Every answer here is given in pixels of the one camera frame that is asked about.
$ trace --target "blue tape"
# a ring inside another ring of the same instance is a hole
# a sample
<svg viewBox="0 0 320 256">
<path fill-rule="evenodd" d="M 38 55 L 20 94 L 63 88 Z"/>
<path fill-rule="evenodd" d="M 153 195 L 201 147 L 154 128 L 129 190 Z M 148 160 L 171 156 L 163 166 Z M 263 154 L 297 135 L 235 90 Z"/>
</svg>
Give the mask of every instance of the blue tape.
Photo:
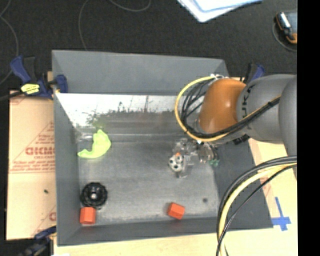
<svg viewBox="0 0 320 256">
<path fill-rule="evenodd" d="M 284 217 L 284 214 L 283 214 L 281 206 L 280 206 L 279 198 L 277 196 L 275 197 L 275 202 L 278 207 L 280 217 L 271 218 L 272 224 L 274 226 L 279 225 L 281 228 L 281 231 L 286 231 L 286 230 L 288 230 L 287 224 L 291 224 L 290 218 Z"/>
</svg>

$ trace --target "cardboard sheet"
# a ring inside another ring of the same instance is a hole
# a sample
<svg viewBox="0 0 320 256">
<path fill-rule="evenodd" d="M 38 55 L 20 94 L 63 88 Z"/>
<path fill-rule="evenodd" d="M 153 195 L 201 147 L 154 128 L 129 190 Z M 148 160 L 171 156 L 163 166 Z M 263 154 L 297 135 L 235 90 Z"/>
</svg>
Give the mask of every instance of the cardboard sheet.
<svg viewBox="0 0 320 256">
<path fill-rule="evenodd" d="M 52 100 L 10 100 L 7 240 L 32 238 L 56 223 L 53 120 Z"/>
</svg>

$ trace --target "black cable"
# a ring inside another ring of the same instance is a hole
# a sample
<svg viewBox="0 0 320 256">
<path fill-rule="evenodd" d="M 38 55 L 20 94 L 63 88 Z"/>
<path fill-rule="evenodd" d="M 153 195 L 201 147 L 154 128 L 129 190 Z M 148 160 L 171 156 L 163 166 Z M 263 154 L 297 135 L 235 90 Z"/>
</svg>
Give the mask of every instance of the black cable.
<svg viewBox="0 0 320 256">
<path fill-rule="evenodd" d="M 9 29 L 11 30 L 13 36 L 14 36 L 14 40 L 15 40 L 15 47 L 16 47 L 16 50 L 15 50 L 15 55 L 18 56 L 19 55 L 19 41 L 18 41 L 18 37 L 17 37 L 17 34 L 14 30 L 14 28 L 10 25 L 10 23 L 5 19 L 3 18 L 3 14 L 7 11 L 7 9 L 9 8 L 10 4 L 11 4 L 11 1 L 12 0 L 9 0 L 8 3 L 6 4 L 5 8 L 2 10 L 2 12 L 0 13 L 0 19 L 9 27 Z M 6 76 L 0 81 L 0 85 L 2 85 L 7 79 L 8 77 L 12 74 L 12 70 L 10 70 Z"/>
<path fill-rule="evenodd" d="M 131 8 L 127 8 L 127 7 L 124 7 L 116 2 L 114 2 L 113 0 L 109 0 L 109 2 L 117 7 L 119 7 L 120 9 L 123 9 L 125 11 L 129 11 L 129 12 L 135 12 L 135 13 L 138 13 L 138 12 L 143 12 L 143 11 L 146 11 L 147 9 L 149 9 L 149 7 L 151 6 L 151 0 L 149 0 L 148 4 L 141 8 L 141 9 L 131 9 Z"/>
<path fill-rule="evenodd" d="M 203 81 L 203 82 L 200 82 L 199 84 L 196 84 L 195 87 L 192 88 L 190 92 L 186 95 L 186 98 L 183 101 L 181 114 L 180 114 L 180 119 L 183 124 L 187 123 L 187 117 L 191 114 L 191 113 L 188 113 L 189 108 L 192 106 L 193 103 L 195 103 L 198 99 L 200 99 L 202 96 L 206 94 L 206 92 L 203 92 L 202 94 L 200 93 L 205 86 L 208 86 L 212 82 L 212 80 L 213 79 L 210 79 L 209 81 Z"/>
<path fill-rule="evenodd" d="M 266 169 L 269 167 L 274 167 L 274 166 L 278 166 L 278 165 L 286 165 L 286 164 L 294 164 L 297 162 L 297 156 L 293 155 L 293 156 L 284 156 L 284 157 L 280 157 L 280 158 L 275 158 L 266 162 L 263 162 L 257 166 L 254 166 L 253 168 L 251 168 L 250 170 L 244 172 L 242 175 L 240 175 L 238 178 L 236 178 L 232 184 L 228 187 L 228 189 L 225 191 L 221 201 L 220 201 L 220 205 L 219 205 L 219 209 L 218 209 L 218 214 L 217 214 L 217 226 L 216 226 L 216 232 L 217 235 L 219 233 L 219 220 L 221 218 L 221 213 L 222 210 L 225 206 L 226 201 L 228 200 L 229 196 L 231 195 L 231 193 L 236 189 L 236 187 L 242 183 L 244 180 L 248 179 L 250 177 L 250 175 L 254 175 L 257 173 L 257 171 L 262 170 L 262 169 Z"/>
<path fill-rule="evenodd" d="M 83 12 L 86 4 L 87 4 L 89 1 L 90 1 L 90 0 L 86 0 L 86 1 L 82 4 L 81 9 L 80 9 L 80 12 L 79 12 L 79 16 L 78 16 L 78 31 L 79 31 L 80 39 L 81 39 L 81 42 L 82 42 L 82 46 L 83 46 L 83 48 L 84 48 L 86 51 L 88 51 L 88 49 L 87 49 L 87 46 L 86 46 L 86 44 L 85 44 L 84 38 L 83 38 L 83 36 L 82 36 L 81 17 L 82 17 L 82 12 Z"/>
<path fill-rule="evenodd" d="M 214 132 L 214 133 L 202 133 L 202 132 L 198 132 L 196 131 L 193 127 L 191 127 L 190 125 L 187 124 L 186 120 L 184 124 L 184 126 L 187 128 L 187 130 L 192 133 L 193 135 L 195 135 L 196 137 L 199 137 L 201 139 L 208 139 L 208 138 L 214 138 L 216 136 L 220 136 L 223 134 L 234 134 L 235 132 L 241 130 L 242 128 L 244 128 L 246 125 L 248 125 L 250 122 L 252 122 L 253 120 L 257 119 L 258 117 L 260 117 L 263 113 L 265 113 L 267 110 L 271 109 L 272 107 L 274 107 L 275 105 L 277 105 L 280 102 L 280 96 L 267 102 L 265 105 L 263 105 L 262 107 L 260 107 L 259 109 L 257 109 L 257 111 L 255 113 L 253 113 L 251 116 L 244 118 L 242 120 L 240 120 L 239 122 L 237 122 L 236 124 L 229 126 L 225 129 L 222 129 L 220 131 Z"/>
<path fill-rule="evenodd" d="M 265 105 L 261 106 L 259 109 L 257 109 L 249 117 L 240 120 L 239 122 L 237 122 L 236 124 L 234 124 L 232 126 L 229 126 L 225 129 L 222 129 L 222 130 L 214 132 L 214 133 L 202 133 L 202 132 L 197 131 L 195 128 L 193 128 L 192 126 L 190 126 L 188 124 L 187 117 L 189 116 L 189 114 L 187 112 L 188 112 L 188 109 L 191 107 L 191 105 L 200 98 L 197 96 L 199 96 L 199 93 L 201 92 L 203 87 L 211 82 L 212 82 L 212 80 L 209 80 L 209 81 L 204 81 L 204 82 L 201 82 L 201 83 L 194 85 L 194 88 L 192 88 L 190 90 L 190 92 L 187 94 L 186 98 L 184 99 L 183 105 L 182 105 L 182 108 L 180 111 L 180 115 L 179 115 L 182 124 L 185 126 L 185 128 L 188 130 L 188 132 L 190 132 L 194 136 L 201 138 L 201 139 L 210 139 L 210 138 L 214 138 L 216 136 L 220 136 L 220 135 L 227 134 L 227 133 L 228 133 L 228 135 L 235 134 L 236 132 L 240 131 L 245 126 L 247 126 L 250 122 L 254 121 L 258 117 L 260 117 L 263 113 L 265 113 L 270 108 L 274 107 L 275 105 L 277 105 L 280 102 L 280 96 L 279 96 L 279 97 L 267 102 Z"/>
<path fill-rule="evenodd" d="M 267 180 L 265 180 L 263 183 L 261 183 L 246 199 L 245 201 L 234 211 L 234 213 L 231 215 L 231 217 L 229 218 L 229 220 L 227 221 L 227 223 L 224 226 L 224 229 L 220 235 L 220 238 L 218 240 L 218 245 L 216 248 L 216 256 L 219 256 L 219 252 L 220 252 L 220 248 L 222 245 L 222 241 L 228 231 L 228 228 L 230 227 L 233 219 L 236 217 L 236 215 L 238 214 L 238 212 L 240 211 L 240 209 L 245 206 L 247 204 L 247 202 L 259 191 L 261 190 L 266 184 L 268 184 L 269 182 L 271 182 L 275 177 L 277 177 L 279 174 L 283 173 L 286 170 L 292 169 L 294 167 L 296 167 L 297 165 L 292 165 L 292 166 L 287 166 L 281 170 L 279 170 L 278 172 L 276 172 L 275 174 L 273 174 L 271 177 L 269 177 Z"/>
</svg>

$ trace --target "white paper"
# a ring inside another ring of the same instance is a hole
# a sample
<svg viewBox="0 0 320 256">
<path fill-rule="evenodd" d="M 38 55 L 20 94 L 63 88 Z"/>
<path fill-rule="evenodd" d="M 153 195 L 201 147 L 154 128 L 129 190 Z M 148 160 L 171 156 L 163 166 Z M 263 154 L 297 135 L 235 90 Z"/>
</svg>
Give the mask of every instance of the white paper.
<svg viewBox="0 0 320 256">
<path fill-rule="evenodd" d="M 183 7 L 185 7 L 199 22 L 204 23 L 209 20 L 212 20 L 220 15 L 223 15 L 227 12 L 230 12 L 239 6 L 234 6 L 230 8 L 221 8 L 218 10 L 212 10 L 212 11 L 202 11 L 199 9 L 199 7 L 195 4 L 193 0 L 177 0 Z"/>
<path fill-rule="evenodd" d="M 231 8 L 239 5 L 261 2 L 262 0 L 193 0 L 194 4 L 202 12 Z"/>
</svg>

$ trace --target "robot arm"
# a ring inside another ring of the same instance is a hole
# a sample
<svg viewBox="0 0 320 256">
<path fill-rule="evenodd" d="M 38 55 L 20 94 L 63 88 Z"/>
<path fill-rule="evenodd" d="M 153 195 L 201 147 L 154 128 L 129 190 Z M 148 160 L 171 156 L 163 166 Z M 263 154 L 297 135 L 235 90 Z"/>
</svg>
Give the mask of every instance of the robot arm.
<svg viewBox="0 0 320 256">
<path fill-rule="evenodd" d="M 247 85 L 235 79 L 204 77 L 207 90 L 200 111 L 193 113 L 188 109 L 188 103 L 195 102 L 188 93 L 184 100 L 181 114 L 178 114 L 176 102 L 176 117 L 178 123 L 199 146 L 195 149 L 199 159 L 206 157 L 203 152 L 210 152 L 207 160 L 216 161 L 211 150 L 199 150 L 204 143 L 218 147 L 239 138 L 253 138 L 268 143 L 283 143 L 288 156 L 297 155 L 297 76 L 276 74 L 263 76 L 250 81 Z M 200 95 L 204 84 L 199 86 L 194 95 Z M 187 117 L 195 120 L 188 123 Z"/>
</svg>

